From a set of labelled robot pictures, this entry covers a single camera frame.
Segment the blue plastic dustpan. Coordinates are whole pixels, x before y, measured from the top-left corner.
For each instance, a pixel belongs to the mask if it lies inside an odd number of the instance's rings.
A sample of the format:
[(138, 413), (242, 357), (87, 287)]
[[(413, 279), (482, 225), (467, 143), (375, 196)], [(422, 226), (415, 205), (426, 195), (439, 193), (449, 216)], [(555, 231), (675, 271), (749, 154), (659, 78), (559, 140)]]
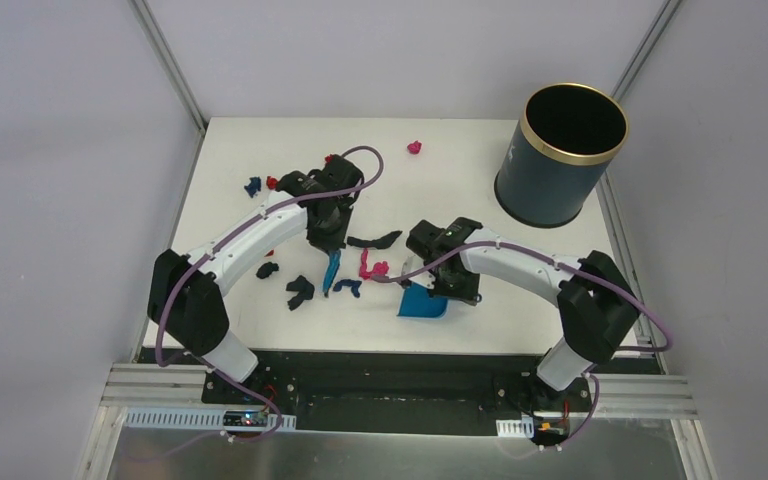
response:
[(437, 319), (443, 317), (448, 308), (449, 300), (441, 296), (433, 296), (431, 292), (416, 283), (403, 290), (398, 317)]

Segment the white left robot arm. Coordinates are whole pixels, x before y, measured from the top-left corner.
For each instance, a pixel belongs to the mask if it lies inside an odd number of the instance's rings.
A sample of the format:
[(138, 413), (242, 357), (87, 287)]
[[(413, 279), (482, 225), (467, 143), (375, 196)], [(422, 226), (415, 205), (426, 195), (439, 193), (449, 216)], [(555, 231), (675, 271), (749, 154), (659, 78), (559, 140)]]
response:
[(185, 254), (161, 253), (147, 305), (159, 334), (226, 374), (226, 389), (239, 403), (257, 402), (265, 378), (255, 371), (257, 356), (231, 331), (224, 298), (269, 251), (297, 235), (327, 255), (323, 283), (330, 286), (364, 180), (355, 164), (334, 155), (321, 169), (284, 175), (260, 206), (216, 239)]

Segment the blue hand brush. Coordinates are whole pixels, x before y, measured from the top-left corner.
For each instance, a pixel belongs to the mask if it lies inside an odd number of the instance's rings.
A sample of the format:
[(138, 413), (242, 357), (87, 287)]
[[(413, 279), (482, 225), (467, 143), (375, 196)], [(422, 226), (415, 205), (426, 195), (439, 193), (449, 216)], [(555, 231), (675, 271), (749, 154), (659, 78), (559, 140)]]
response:
[(342, 250), (336, 249), (327, 253), (328, 264), (324, 273), (322, 281), (322, 293), (324, 297), (328, 297), (335, 282), (335, 277), (338, 273), (341, 263)]

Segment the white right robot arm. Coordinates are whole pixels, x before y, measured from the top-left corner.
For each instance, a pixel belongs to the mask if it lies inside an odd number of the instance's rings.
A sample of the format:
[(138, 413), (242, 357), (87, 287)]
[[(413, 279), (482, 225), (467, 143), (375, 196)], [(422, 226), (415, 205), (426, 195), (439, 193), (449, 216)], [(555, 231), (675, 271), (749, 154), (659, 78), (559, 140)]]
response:
[(429, 298), (475, 306), (487, 275), (537, 295), (556, 307), (560, 340), (532, 370), (529, 400), (543, 410), (567, 397), (568, 387), (588, 368), (611, 360), (641, 314), (636, 297), (607, 254), (550, 255), (516, 244), (459, 217), (448, 227), (426, 220), (414, 226), (406, 246), (418, 266), (401, 283), (420, 284)]

